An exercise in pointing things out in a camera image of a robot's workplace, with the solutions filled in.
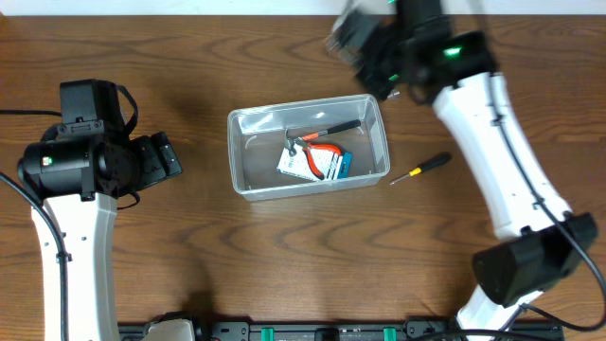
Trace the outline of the silver combination wrench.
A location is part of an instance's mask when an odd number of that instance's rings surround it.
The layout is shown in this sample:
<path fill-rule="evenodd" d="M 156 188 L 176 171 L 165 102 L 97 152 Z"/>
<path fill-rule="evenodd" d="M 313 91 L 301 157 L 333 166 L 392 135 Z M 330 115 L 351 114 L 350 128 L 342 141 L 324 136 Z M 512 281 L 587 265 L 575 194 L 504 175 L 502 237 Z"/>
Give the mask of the silver combination wrench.
<path fill-rule="evenodd" d="M 392 90 L 387 96 L 387 99 L 396 99 L 401 93 L 397 90 Z"/>

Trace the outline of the red handled cutting pliers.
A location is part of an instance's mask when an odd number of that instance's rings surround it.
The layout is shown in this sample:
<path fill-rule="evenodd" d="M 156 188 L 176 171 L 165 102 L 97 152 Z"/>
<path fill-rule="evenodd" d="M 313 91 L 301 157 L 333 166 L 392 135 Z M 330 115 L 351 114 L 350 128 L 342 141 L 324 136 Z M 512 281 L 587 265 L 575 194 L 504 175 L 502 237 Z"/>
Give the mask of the red handled cutting pliers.
<path fill-rule="evenodd" d="M 312 144 L 309 141 L 297 141 L 295 144 L 305 154 L 308 167 L 318 181 L 330 178 L 339 159 L 343 155 L 339 147 L 331 144 Z"/>

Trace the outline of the clear plastic container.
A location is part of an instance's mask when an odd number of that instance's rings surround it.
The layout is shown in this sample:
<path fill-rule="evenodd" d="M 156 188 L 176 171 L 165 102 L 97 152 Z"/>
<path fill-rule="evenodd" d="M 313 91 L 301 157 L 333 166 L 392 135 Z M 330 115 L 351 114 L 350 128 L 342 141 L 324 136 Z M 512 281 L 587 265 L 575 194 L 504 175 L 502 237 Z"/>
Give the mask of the clear plastic container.
<path fill-rule="evenodd" d="M 238 109 L 227 137 L 233 188 L 248 201 L 372 186 L 390 171 L 368 94 Z"/>

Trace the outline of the blue white screw box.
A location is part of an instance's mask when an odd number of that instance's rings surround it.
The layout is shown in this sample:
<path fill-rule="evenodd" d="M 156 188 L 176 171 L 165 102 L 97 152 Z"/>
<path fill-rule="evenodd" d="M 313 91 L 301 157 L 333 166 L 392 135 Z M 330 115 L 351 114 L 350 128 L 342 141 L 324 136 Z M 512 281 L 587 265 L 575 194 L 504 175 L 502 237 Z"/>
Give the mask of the blue white screw box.
<path fill-rule="evenodd" d="M 335 145 L 311 144 L 302 147 L 295 144 L 294 154 L 284 149 L 276 170 L 279 173 L 311 180 L 332 181 L 348 177 L 352 154 L 343 152 Z"/>

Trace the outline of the small claw hammer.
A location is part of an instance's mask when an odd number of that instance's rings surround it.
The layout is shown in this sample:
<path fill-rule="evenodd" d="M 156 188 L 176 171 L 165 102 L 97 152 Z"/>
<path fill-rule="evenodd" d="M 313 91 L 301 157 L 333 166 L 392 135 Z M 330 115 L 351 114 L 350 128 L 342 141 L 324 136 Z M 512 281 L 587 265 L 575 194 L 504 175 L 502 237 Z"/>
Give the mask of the small claw hammer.
<path fill-rule="evenodd" d="M 298 136 L 298 137 L 288 137 L 288 131 L 285 131 L 284 132 L 284 139 L 285 139 L 284 148 L 289 152 L 290 156 L 295 156 L 296 151 L 294 149 L 294 144 L 297 141 L 299 141 L 299 142 L 312 141 L 312 140 L 317 139 L 318 137 L 321 137 L 324 135 L 341 133 L 343 131 L 358 128 L 360 125 L 361 125 L 361 121 L 359 119 L 354 119 L 352 121 L 341 123 L 341 124 L 338 124 L 336 126 L 330 127 L 328 129 L 325 129 L 325 130 L 322 130 L 322 131 L 319 131 L 316 133 Z"/>

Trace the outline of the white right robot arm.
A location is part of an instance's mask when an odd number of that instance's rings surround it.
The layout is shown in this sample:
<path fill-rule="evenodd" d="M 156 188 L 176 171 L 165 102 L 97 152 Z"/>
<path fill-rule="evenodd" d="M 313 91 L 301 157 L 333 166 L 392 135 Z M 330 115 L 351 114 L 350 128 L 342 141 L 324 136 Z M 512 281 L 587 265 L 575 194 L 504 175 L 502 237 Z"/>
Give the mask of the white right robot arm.
<path fill-rule="evenodd" d="M 431 107 L 462 151 L 484 196 L 498 244 L 476 253 L 477 281 L 454 328 L 436 339 L 514 339 L 516 316 L 581 264 L 597 238 L 590 214 L 576 215 L 548 181 L 511 107 L 485 34 L 372 29 L 344 40 L 357 79 L 385 99 L 399 83 Z"/>

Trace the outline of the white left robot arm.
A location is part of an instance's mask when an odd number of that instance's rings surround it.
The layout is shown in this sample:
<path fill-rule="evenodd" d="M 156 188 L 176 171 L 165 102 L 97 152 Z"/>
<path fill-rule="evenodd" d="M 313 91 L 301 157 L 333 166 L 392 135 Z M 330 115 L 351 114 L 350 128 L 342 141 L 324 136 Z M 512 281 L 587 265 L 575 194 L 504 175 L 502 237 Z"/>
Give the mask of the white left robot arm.
<path fill-rule="evenodd" d="M 163 132 L 123 141 L 82 136 L 26 148 L 19 173 L 38 197 L 31 218 L 42 256 L 45 339 L 118 339 L 112 265 L 117 201 L 181 171 Z"/>

